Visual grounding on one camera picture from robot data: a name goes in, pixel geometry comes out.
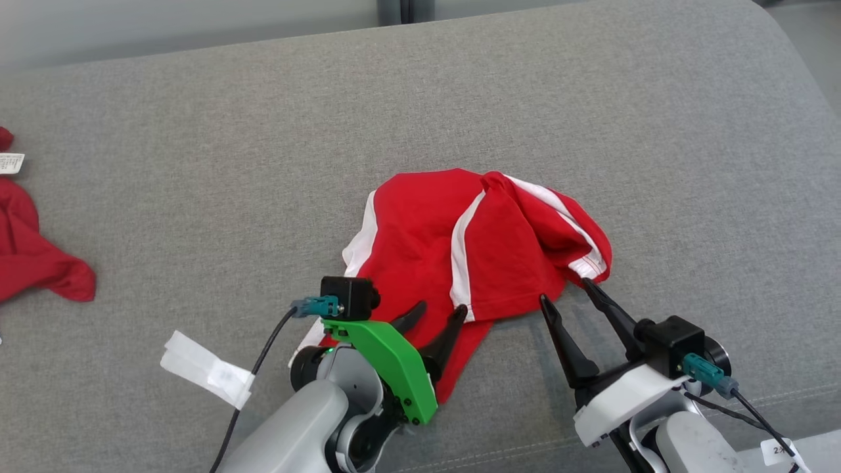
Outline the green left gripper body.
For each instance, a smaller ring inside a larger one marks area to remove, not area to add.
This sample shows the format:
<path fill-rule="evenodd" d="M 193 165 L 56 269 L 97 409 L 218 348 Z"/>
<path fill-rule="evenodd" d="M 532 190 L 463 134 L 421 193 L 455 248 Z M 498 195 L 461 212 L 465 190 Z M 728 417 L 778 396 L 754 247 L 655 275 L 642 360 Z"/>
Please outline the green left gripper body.
<path fill-rule="evenodd" d="M 432 375 L 419 351 L 384 321 L 323 320 L 336 340 L 321 363 L 321 379 L 336 384 L 367 417 L 425 425 L 438 410 Z"/>

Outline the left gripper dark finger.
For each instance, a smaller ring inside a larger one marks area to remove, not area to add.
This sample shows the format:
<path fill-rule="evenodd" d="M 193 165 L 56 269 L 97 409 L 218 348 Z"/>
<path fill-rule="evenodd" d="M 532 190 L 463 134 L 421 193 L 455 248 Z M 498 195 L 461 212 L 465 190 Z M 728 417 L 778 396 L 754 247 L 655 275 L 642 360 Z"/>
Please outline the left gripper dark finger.
<path fill-rule="evenodd" d="M 419 349 L 430 383 L 437 384 L 442 379 L 468 312 L 467 305 L 458 305 L 445 321 L 444 329 L 433 341 Z"/>
<path fill-rule="evenodd" d="M 414 304 L 411 309 L 406 311 L 405 314 L 400 315 L 391 321 L 391 326 L 396 329 L 399 334 L 406 335 L 415 326 L 417 326 L 423 318 L 423 315 L 426 314 L 426 311 L 427 303 L 424 300 L 420 300 Z"/>

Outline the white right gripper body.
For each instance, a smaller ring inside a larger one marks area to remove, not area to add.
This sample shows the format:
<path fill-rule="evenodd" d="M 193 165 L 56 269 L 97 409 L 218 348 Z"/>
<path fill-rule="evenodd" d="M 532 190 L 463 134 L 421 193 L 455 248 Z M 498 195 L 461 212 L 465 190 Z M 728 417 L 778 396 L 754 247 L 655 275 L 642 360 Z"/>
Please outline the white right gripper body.
<path fill-rule="evenodd" d="M 687 375 L 676 379 L 660 374 L 643 363 L 614 377 L 599 377 L 599 370 L 592 361 L 573 364 L 573 389 L 585 394 L 603 387 L 589 400 L 578 407 L 574 415 L 574 426 L 581 442 L 586 446 L 595 444 L 603 435 L 612 433 L 623 423 L 633 419 L 637 413 L 655 404 L 667 392 L 681 387 L 688 380 Z"/>

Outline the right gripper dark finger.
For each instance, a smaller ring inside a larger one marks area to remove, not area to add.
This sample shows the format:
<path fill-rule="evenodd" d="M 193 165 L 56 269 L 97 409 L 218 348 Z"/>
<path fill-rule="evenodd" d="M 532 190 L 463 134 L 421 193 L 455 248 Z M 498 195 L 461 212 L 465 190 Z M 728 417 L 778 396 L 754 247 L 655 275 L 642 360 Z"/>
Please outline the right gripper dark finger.
<path fill-rule="evenodd" d="M 582 278 L 582 287 L 588 294 L 593 306 L 606 315 L 608 323 L 610 323 L 625 348 L 627 361 L 635 362 L 644 359 L 644 344 L 637 340 L 634 335 L 637 321 L 630 317 L 618 303 L 607 296 L 607 293 L 601 290 L 601 287 L 595 284 L 593 279 Z"/>
<path fill-rule="evenodd" d="M 565 329 L 562 317 L 552 300 L 546 294 L 541 294 L 539 302 L 568 386 L 573 390 L 586 387 L 598 377 L 600 369 L 594 361 L 585 356 Z"/>

